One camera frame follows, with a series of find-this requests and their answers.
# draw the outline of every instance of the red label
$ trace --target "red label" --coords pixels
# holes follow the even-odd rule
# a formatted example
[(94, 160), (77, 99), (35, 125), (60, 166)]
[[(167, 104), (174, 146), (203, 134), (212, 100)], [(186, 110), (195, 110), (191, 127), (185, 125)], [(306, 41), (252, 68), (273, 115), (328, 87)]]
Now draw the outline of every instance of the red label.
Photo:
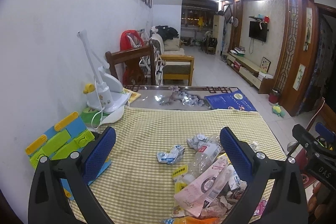
[(206, 145), (203, 145), (199, 150), (198, 152), (204, 152), (206, 150), (207, 146)]

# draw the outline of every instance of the plastic bottle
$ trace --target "plastic bottle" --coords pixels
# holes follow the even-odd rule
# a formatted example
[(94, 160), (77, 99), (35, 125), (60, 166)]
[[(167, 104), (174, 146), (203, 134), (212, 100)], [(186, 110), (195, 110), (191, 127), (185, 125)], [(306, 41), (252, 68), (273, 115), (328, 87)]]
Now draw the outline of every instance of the plastic bottle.
[(195, 158), (188, 164), (188, 173), (182, 180), (190, 184), (207, 170), (214, 162), (221, 151), (221, 146), (217, 143), (205, 143), (195, 154)]

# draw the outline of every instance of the sofa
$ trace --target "sofa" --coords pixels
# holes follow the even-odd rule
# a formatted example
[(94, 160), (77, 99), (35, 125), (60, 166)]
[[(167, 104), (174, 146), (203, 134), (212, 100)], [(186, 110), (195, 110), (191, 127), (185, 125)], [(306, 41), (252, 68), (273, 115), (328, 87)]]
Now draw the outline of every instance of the sofa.
[(180, 39), (167, 39), (163, 42), (162, 37), (154, 33), (151, 42), (159, 51), (161, 58), (166, 61), (163, 80), (188, 80), (188, 85), (192, 85), (194, 56), (185, 55)]

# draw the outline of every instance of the green turtle plush toy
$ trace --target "green turtle plush toy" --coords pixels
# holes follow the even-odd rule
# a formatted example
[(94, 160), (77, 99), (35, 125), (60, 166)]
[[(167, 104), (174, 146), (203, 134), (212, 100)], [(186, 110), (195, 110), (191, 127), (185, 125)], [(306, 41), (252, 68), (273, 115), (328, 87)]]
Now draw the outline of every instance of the green turtle plush toy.
[(272, 107), (272, 111), (273, 113), (275, 113), (278, 116), (284, 117), (286, 115), (286, 113), (281, 110), (281, 107), (279, 106), (278, 103), (276, 103), (273, 107)]

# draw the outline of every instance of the tile floor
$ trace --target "tile floor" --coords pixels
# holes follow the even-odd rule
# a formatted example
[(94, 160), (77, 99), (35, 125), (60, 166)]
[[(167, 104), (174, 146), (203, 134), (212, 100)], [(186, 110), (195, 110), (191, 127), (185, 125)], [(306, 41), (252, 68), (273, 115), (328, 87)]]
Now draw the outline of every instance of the tile floor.
[[(269, 128), (274, 133), (285, 153), (287, 153), (287, 144), (295, 141), (292, 136), (293, 126), (301, 124), (306, 127), (315, 112), (305, 112), (297, 117), (291, 117), (287, 112), (284, 118), (278, 117), (272, 113), (272, 104), (268, 101), (268, 95), (258, 94), (255, 87), (251, 87), (243, 78), (235, 73), (225, 62), (221, 61), (219, 56), (206, 54), (199, 47), (184, 47), (186, 55), (195, 57), (193, 86), (236, 86), (255, 106), (260, 115), (264, 118)], [(313, 136), (317, 133), (314, 130), (315, 125), (310, 132)]]

